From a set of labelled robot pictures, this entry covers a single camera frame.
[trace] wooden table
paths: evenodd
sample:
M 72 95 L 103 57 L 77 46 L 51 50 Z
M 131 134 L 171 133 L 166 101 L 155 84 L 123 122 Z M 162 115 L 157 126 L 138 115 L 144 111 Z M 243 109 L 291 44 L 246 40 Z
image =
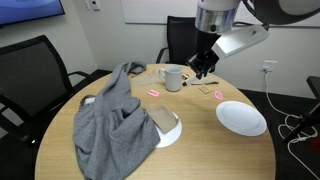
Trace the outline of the wooden table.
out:
M 148 65 L 143 74 L 165 66 Z M 193 74 L 186 66 L 183 72 Z M 37 180 L 83 179 L 72 141 L 74 115 L 81 99 L 96 95 L 109 78 L 103 77 L 81 90 L 54 118 L 38 153 Z M 275 179 L 275 153 L 269 131 L 246 137 L 225 128 L 215 113 L 221 102 L 253 105 L 235 87 L 219 77 L 216 80 L 218 85 L 208 86 L 220 90 L 223 100 L 215 99 L 213 92 L 204 94 L 197 85 L 178 92 L 166 91 L 163 83 L 132 87 L 132 96 L 140 98 L 142 106 L 155 102 L 169 106 L 180 117 L 183 131 L 173 145 L 155 149 L 127 179 Z M 160 96 L 147 95 L 150 89 L 159 91 Z

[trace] pink object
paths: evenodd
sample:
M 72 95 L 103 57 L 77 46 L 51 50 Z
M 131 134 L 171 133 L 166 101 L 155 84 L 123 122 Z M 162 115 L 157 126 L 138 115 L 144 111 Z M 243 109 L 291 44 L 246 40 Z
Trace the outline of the pink object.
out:
M 216 99 L 223 99 L 222 92 L 221 91 L 214 91 L 214 97 Z
M 155 90 L 150 90 L 149 92 L 148 92 L 148 94 L 150 95 L 150 96 L 153 96 L 153 97 L 157 97 L 157 96 L 159 96 L 159 92 L 158 91 L 155 91 Z

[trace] gray towel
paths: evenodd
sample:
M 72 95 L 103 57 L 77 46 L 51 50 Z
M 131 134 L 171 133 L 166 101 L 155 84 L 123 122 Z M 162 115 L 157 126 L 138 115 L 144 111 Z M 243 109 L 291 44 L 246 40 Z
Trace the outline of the gray towel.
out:
M 75 115 L 73 141 L 86 179 L 124 179 L 160 141 L 152 118 L 131 96 L 128 73 L 145 69 L 138 62 L 118 65 L 94 103 Z

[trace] white plate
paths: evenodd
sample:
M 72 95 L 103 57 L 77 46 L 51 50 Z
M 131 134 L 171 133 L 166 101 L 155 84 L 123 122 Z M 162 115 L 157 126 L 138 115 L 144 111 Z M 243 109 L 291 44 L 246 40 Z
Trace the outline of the white plate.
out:
M 216 114 L 226 128 L 244 136 L 258 136 L 267 129 L 266 120 L 259 111 L 242 102 L 223 102 L 218 105 Z
M 173 115 L 176 117 L 176 119 L 178 119 L 178 123 L 176 127 L 174 127 L 171 131 L 163 134 L 162 131 L 156 125 L 156 129 L 161 139 L 160 142 L 156 145 L 156 148 L 170 146 L 179 139 L 182 132 L 182 123 L 180 121 L 180 118 L 175 113 L 173 113 Z

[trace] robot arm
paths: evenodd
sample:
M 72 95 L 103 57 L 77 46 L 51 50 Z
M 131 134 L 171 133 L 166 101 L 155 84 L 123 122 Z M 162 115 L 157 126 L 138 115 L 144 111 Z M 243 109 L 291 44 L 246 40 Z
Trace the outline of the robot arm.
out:
M 320 11 L 320 0 L 250 0 L 254 8 L 248 0 L 242 1 L 249 12 L 263 23 L 262 26 L 231 30 L 241 0 L 198 1 L 196 53 L 187 61 L 197 79 L 213 72 L 219 59 L 266 39 L 269 24 L 298 22 Z

